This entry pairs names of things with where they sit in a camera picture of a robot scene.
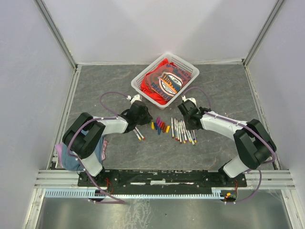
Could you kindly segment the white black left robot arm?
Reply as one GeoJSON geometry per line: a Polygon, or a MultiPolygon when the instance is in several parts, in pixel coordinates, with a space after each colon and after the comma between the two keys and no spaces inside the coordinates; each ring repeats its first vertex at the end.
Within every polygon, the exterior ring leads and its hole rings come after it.
{"type": "Polygon", "coordinates": [[[125,134],[135,130],[137,125],[152,121],[148,107],[141,100],[132,102],[131,107],[116,117],[95,117],[82,113],[62,138],[67,146],[68,155],[78,159],[80,165],[89,173],[88,180],[94,186],[101,186],[105,181],[102,163],[94,150],[104,135],[125,134]]]}

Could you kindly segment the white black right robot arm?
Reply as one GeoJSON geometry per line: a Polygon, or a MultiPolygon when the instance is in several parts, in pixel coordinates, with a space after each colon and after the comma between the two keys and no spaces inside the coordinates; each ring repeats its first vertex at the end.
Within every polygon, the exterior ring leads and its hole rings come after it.
{"type": "Polygon", "coordinates": [[[184,100],[178,109],[187,130],[213,131],[234,141],[238,156],[220,169],[218,181],[222,186],[230,186],[240,173],[275,161],[276,145],[260,121],[234,120],[211,109],[197,107],[194,99],[184,100]]]}

